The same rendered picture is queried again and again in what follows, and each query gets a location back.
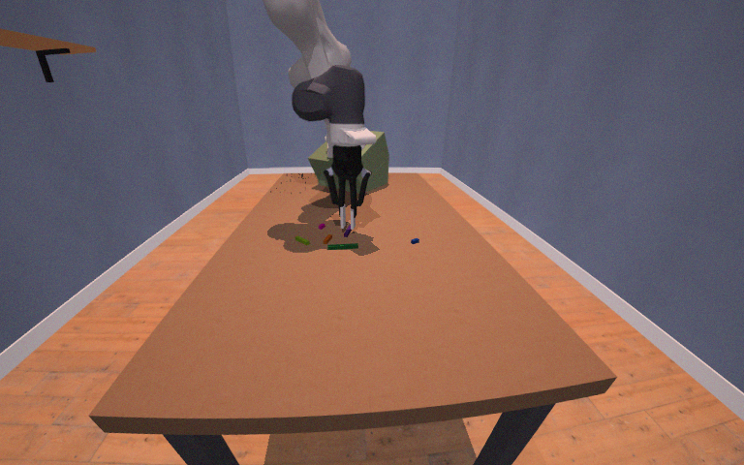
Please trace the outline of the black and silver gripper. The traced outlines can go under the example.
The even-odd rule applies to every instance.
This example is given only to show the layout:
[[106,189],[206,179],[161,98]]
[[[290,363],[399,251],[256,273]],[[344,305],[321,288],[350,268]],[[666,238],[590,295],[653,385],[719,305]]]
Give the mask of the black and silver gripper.
[[[346,180],[349,180],[351,192],[351,230],[356,226],[357,206],[363,204],[366,191],[367,181],[371,175],[370,170],[363,168],[361,162],[361,146],[337,146],[333,145],[333,163],[331,168],[324,170],[327,179],[328,188],[333,204],[339,206],[339,216],[341,218],[341,229],[346,226],[346,204],[345,187]],[[336,160],[336,161],[335,161]],[[349,162],[349,163],[343,163]],[[334,172],[339,177],[339,199],[334,181]],[[357,177],[362,172],[362,182],[357,201]],[[363,195],[364,194],[364,195]],[[335,196],[335,197],[334,197]]]

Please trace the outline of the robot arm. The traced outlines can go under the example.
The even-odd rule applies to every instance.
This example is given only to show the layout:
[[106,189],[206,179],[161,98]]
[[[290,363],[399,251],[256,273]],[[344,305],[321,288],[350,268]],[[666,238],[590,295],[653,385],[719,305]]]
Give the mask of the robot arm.
[[294,88],[292,105],[300,118],[325,122],[327,157],[333,158],[333,145],[360,145],[362,150],[366,144],[375,144],[376,136],[364,127],[363,76],[350,67],[350,52],[328,29],[320,1],[263,3],[273,25],[301,52],[288,72]]

